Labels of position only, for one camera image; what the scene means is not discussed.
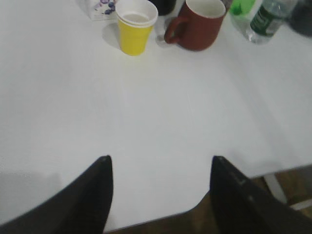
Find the green bottle label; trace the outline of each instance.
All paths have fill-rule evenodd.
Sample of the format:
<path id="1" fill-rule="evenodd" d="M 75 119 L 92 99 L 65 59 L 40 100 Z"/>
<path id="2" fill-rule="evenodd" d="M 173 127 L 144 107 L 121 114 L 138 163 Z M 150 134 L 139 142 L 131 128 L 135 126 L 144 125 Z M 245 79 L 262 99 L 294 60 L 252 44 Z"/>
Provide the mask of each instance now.
<path id="1" fill-rule="evenodd" d="M 282 24 L 283 18 L 273 15 L 261 6 L 250 27 L 260 35 L 272 37 Z"/>

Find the red mug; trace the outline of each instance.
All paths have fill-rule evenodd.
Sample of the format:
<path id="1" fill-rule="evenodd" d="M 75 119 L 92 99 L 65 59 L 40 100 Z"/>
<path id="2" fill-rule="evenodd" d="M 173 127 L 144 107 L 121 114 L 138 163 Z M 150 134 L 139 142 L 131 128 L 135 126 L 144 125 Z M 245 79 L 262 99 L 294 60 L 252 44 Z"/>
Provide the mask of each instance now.
<path id="1" fill-rule="evenodd" d="M 169 24 L 165 41 L 189 50 L 204 50 L 218 36 L 225 12 L 221 0 L 186 0 L 178 17 Z"/>

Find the floor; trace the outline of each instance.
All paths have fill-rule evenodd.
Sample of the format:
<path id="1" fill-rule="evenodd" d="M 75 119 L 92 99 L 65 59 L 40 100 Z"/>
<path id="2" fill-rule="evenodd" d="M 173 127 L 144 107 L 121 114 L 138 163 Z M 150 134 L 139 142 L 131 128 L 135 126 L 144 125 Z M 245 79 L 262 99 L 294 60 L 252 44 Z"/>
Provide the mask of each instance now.
<path id="1" fill-rule="evenodd" d="M 287 197 L 288 205 L 312 198 L 312 165 L 279 172 L 275 176 Z M 254 178 L 253 181 L 263 190 L 270 192 L 262 177 Z M 110 234 L 218 234 L 209 196 L 207 193 L 195 208 L 186 213 L 124 228 Z M 312 206 L 300 212 L 312 219 Z"/>

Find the plastic bottle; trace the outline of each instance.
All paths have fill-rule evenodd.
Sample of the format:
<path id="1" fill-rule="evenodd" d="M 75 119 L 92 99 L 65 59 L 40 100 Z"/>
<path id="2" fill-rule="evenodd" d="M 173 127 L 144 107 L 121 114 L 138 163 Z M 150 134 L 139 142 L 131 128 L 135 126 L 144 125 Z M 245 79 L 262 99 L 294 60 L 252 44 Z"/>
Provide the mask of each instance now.
<path id="1" fill-rule="evenodd" d="M 256 44 L 268 42 L 296 5 L 297 0 L 263 0 L 246 29 L 247 39 Z"/>

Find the stacked cups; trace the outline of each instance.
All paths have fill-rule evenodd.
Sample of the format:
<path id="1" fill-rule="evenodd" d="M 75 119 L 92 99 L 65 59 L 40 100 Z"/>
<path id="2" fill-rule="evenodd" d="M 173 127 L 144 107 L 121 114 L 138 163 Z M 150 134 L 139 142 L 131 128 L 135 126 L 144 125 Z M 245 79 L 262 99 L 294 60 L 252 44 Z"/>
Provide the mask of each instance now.
<path id="1" fill-rule="evenodd" d="M 132 56 L 142 54 L 158 18 L 157 8 L 148 0 L 119 0 L 116 13 L 121 50 Z"/>

